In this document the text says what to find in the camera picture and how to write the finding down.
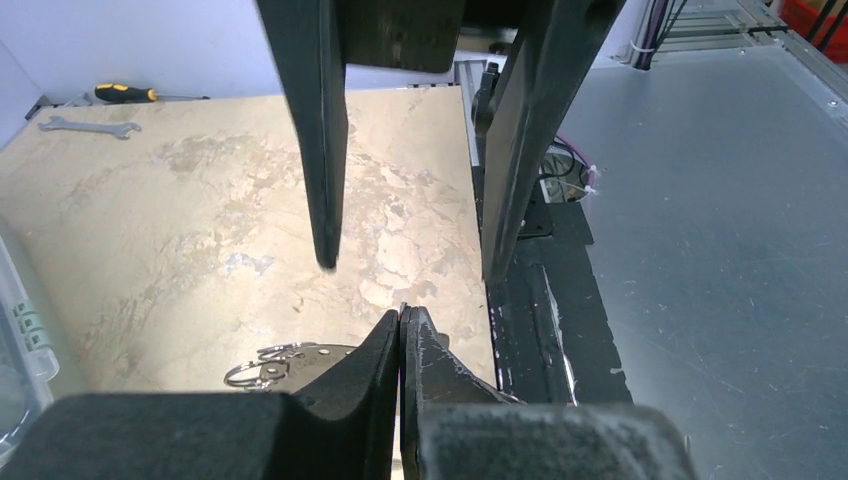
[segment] plastic container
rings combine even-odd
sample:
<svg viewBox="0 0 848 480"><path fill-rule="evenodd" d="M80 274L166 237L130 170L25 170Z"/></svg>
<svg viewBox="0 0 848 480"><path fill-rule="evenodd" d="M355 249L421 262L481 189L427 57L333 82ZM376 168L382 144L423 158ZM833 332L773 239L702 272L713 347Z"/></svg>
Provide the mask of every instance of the plastic container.
<svg viewBox="0 0 848 480"><path fill-rule="evenodd" d="M830 26L833 25L839 8L840 4L837 2L837 5L831 11L831 15L824 21L824 25L819 29L816 38L811 42L813 45L818 45ZM780 9L780 17L792 30L806 37L813 28L813 23L815 23L820 11L820 6L810 5L804 0L785 0ZM843 22L836 30L833 38L827 44L824 54L833 63L848 63L848 22Z"/></svg>
<svg viewBox="0 0 848 480"><path fill-rule="evenodd" d="M0 217L0 469L50 404L87 390L41 282Z"/></svg>

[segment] red plastic crate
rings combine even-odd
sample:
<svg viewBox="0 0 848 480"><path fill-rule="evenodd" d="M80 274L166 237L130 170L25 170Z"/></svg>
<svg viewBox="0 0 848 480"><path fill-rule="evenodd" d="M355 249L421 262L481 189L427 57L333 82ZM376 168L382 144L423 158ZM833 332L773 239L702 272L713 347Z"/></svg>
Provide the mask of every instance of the red plastic crate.
<svg viewBox="0 0 848 480"><path fill-rule="evenodd" d="M833 25L838 11L839 6L833 8L833 15L828 16L827 20L824 21L824 25L819 29L816 38L811 42L813 45L818 45L824 34ZM807 36L810 33L810 29L813 28L813 23L818 16L819 11L808 5L804 0L785 0L780 9L780 17L783 21L801 36ZM833 63L848 63L848 22L843 22L836 30L836 34L827 44L824 54Z"/></svg>

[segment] wrench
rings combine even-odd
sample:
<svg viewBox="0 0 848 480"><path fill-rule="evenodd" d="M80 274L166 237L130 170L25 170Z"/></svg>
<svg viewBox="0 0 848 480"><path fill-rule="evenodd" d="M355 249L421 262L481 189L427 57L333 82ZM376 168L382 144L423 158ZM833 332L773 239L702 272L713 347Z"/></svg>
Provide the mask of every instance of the wrench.
<svg viewBox="0 0 848 480"><path fill-rule="evenodd" d="M127 122L118 125L103 125L100 123L69 122L62 117L53 115L47 123L39 123L38 128L47 132L50 130L78 130L80 132L111 133L112 135L126 140L130 138L130 130L141 131L137 123Z"/></svg>

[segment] screwdriver handle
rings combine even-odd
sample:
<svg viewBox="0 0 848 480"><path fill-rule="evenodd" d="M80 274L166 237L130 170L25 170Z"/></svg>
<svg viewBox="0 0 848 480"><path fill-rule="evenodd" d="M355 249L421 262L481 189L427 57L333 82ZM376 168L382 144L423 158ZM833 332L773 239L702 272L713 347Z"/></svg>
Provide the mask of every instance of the screwdriver handle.
<svg viewBox="0 0 848 480"><path fill-rule="evenodd" d="M152 88L135 88L119 83L104 83L94 87L94 96L109 103L148 103L157 99Z"/></svg>

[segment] gray panel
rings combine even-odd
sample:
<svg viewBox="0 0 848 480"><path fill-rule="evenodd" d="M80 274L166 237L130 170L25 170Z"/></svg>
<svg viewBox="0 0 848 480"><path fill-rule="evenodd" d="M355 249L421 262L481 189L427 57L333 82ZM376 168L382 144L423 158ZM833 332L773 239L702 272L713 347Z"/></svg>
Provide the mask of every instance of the gray panel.
<svg viewBox="0 0 848 480"><path fill-rule="evenodd" d="M848 471L848 141L828 94L777 47L669 54L592 70L561 129L602 171L583 207L628 388L691 436L704 479Z"/></svg>

